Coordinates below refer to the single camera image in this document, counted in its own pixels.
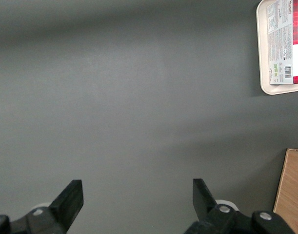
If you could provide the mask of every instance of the gray tabletop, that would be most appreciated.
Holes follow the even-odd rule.
[[[183,233],[193,178],[271,210],[298,92],[260,88],[258,2],[0,2],[0,214],[75,178],[69,234]]]

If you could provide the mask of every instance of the gray surface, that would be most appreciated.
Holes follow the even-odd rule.
[[[197,177],[245,214],[272,208],[298,93],[260,89],[258,0],[5,2],[0,214],[74,178],[85,204],[69,234],[180,234]]]

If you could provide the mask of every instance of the barcode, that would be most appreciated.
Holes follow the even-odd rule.
[[[291,66],[284,67],[285,78],[291,78]]]

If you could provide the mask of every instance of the white tray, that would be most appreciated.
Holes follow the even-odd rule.
[[[270,95],[298,91],[298,84],[269,84],[267,7],[276,0],[262,0],[257,7],[257,33],[261,89]]]

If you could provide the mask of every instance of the nutrition label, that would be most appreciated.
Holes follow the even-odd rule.
[[[278,0],[267,8],[270,84],[293,83],[291,2],[291,0]]]

